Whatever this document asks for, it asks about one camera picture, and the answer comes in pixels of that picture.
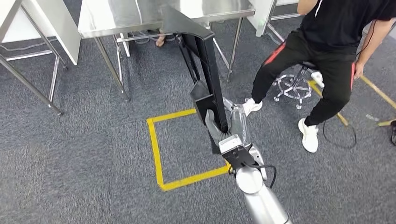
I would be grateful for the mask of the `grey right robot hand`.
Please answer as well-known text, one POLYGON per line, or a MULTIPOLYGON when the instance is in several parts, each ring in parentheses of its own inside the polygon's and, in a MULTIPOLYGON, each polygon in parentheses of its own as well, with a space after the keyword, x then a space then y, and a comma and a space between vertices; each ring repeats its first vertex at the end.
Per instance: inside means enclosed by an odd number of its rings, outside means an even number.
POLYGON ((246 114, 241 104, 235 104, 231 100, 223 97, 225 110, 231 113, 231 126, 227 132, 222 132, 214 120, 214 112, 210 109, 206 111, 205 124, 216 146, 219 142, 232 135, 238 135, 244 146, 251 144, 250 134, 247 129, 246 114))

